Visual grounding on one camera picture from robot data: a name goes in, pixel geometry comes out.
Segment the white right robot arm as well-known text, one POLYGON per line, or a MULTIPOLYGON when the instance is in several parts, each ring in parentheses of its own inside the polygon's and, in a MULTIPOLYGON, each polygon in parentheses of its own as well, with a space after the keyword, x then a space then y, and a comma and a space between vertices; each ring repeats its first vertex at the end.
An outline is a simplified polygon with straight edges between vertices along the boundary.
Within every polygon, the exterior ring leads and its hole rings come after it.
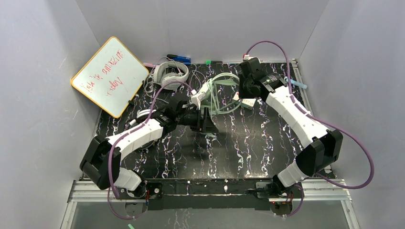
POLYGON ((303 150, 294 161, 272 179, 254 189, 246 190, 258 198, 288 193, 294 184, 313 176, 331 163, 340 153, 343 136, 310 118, 310 113, 290 92, 288 83, 277 74, 267 74, 258 58, 247 58, 239 64, 239 96, 243 99, 261 98, 293 129, 303 150))

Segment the green black marker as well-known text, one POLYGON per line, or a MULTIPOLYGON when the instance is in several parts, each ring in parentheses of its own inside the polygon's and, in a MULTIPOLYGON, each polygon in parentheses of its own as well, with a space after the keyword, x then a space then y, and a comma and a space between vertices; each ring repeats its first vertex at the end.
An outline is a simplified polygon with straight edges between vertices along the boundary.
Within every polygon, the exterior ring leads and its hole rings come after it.
POLYGON ((213 60, 207 60, 205 61, 205 64, 222 64, 223 61, 213 61, 213 60))

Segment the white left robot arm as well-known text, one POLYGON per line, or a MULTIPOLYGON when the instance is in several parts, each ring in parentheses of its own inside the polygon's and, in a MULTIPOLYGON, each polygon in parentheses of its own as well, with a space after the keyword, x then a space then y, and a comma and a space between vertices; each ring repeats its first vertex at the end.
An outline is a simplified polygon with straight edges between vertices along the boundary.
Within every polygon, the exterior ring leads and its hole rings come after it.
POLYGON ((90 142, 79 168, 100 190, 139 190, 143 179, 137 172, 122 168, 122 159, 160 140, 179 125, 204 134, 218 132, 207 108, 201 111, 187 102, 167 105, 151 114, 145 110, 138 121, 140 124, 127 131, 105 138, 96 135, 90 142))

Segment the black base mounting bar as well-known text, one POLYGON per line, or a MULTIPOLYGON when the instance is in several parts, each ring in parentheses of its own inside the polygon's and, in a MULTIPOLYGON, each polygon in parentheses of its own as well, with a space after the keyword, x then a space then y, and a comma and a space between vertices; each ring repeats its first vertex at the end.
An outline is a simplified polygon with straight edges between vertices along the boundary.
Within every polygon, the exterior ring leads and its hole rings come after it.
POLYGON ((149 210, 253 208, 269 210, 280 201, 266 189, 270 179, 150 179, 146 183, 149 210))

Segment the blue marker pen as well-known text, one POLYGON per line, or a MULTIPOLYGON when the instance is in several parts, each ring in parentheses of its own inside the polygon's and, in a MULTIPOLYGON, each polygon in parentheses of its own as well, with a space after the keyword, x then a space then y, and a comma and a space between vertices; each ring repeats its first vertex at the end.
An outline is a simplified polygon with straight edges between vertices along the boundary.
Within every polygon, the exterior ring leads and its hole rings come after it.
POLYGON ((189 57, 185 57, 185 56, 167 54, 166 57, 173 60, 173 61, 181 62, 181 63, 183 63, 185 65, 190 65, 192 63, 191 59, 189 57))

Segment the yellow framed whiteboard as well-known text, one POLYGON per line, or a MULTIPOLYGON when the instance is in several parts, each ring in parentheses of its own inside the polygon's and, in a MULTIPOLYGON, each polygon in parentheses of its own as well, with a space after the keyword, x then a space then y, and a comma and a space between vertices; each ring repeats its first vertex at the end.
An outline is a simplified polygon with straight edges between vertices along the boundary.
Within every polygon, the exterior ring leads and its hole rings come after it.
POLYGON ((71 79, 71 85, 110 116, 119 118, 148 74, 135 55, 112 36, 71 79))

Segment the light blue pen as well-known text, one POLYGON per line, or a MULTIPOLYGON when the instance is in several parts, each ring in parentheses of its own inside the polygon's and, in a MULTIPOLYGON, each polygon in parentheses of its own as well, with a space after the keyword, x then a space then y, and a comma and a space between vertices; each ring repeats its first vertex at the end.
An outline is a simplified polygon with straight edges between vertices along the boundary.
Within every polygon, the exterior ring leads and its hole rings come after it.
POLYGON ((297 81, 292 80, 292 79, 290 80, 290 82, 291 82, 292 85, 297 86, 297 87, 302 88, 302 89, 307 89, 307 87, 308 87, 306 84, 297 82, 297 81))

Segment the grey white headphones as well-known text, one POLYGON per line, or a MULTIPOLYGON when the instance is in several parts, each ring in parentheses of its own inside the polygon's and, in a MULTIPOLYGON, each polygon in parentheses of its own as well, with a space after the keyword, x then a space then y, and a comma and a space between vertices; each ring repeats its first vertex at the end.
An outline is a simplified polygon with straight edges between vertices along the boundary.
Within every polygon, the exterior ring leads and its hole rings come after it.
POLYGON ((154 83, 161 85, 164 90, 176 90, 180 87, 180 83, 166 84, 173 81, 186 82, 189 73, 189 68, 185 64, 177 61, 167 61, 156 66, 152 73, 152 78, 154 83), (168 73, 167 70, 169 68, 177 69, 179 72, 168 73))

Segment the small white red box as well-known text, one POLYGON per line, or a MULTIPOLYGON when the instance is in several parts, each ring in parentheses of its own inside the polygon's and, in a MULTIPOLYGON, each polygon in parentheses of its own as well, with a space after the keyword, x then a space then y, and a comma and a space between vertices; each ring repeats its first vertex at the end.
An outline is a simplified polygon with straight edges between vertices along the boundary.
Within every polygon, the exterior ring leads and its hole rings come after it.
MULTIPOLYGON (((234 101, 238 102, 239 99, 240 98, 239 98, 238 94, 235 94, 233 96, 234 101)), ((244 107, 244 108, 247 108, 247 109, 250 109, 250 110, 253 110, 256 101, 257 101, 257 99, 255 99, 255 98, 242 99, 241 102, 240 102, 240 106, 244 107)))

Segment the mint green headphones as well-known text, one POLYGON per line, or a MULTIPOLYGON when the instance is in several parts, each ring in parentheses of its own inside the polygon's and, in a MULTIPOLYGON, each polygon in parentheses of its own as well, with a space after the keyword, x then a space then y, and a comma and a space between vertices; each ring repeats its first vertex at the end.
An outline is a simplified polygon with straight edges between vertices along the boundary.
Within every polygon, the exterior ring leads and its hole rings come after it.
POLYGON ((239 86, 239 77, 234 73, 220 73, 209 78, 210 95, 203 100, 202 106, 208 107, 211 116, 225 115, 240 108, 241 99, 238 102, 232 99, 239 86))

